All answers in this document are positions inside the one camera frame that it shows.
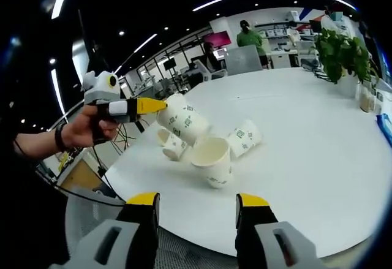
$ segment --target green shirt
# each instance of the green shirt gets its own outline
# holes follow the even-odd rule
[[[256,46],[258,55],[265,56],[265,51],[263,49],[263,39],[259,34],[257,34],[257,32],[249,30],[248,33],[245,33],[244,31],[241,31],[237,35],[237,44],[239,47],[254,44]]]

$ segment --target upright paper cup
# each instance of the upright paper cup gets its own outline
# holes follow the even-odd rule
[[[168,107],[157,114],[157,122],[178,138],[193,146],[196,139],[208,132],[210,123],[195,111],[182,94],[170,96]]]
[[[166,130],[164,128],[161,128],[158,130],[157,132],[157,136],[158,136],[158,143],[160,146],[164,146],[166,144],[167,139],[170,136],[170,131]]]
[[[233,178],[230,146],[224,138],[209,137],[198,142],[191,163],[213,188],[225,187]]]
[[[181,155],[186,149],[186,146],[186,142],[182,141],[177,136],[171,133],[162,151],[172,161],[179,161]]]
[[[240,157],[262,141],[262,135],[251,120],[245,120],[227,137],[234,157]]]

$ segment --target round white table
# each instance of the round white table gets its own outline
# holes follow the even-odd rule
[[[233,161],[235,180],[211,189],[189,163],[171,162],[151,125],[107,172],[128,199],[160,192],[160,225],[204,248],[236,256],[236,194],[269,201],[324,257],[370,236],[387,205],[392,151],[373,114],[301,68],[251,72],[201,83],[187,100],[226,136],[249,118],[263,143]]]

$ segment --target potted plant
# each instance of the potted plant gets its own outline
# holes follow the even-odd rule
[[[315,47],[324,72],[346,96],[355,97],[358,80],[371,81],[369,52],[359,38],[351,39],[323,28],[315,38]]]

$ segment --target blue object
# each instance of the blue object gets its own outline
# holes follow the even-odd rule
[[[392,147],[392,123],[387,114],[377,115],[377,124]]]

